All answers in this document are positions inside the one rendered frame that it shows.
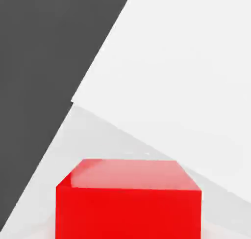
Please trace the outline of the small red cube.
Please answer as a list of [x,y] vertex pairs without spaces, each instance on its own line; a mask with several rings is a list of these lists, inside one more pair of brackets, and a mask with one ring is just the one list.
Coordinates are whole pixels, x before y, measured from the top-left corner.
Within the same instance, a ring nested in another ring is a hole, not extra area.
[[174,160],[84,159],[56,186],[55,239],[201,239],[201,196]]

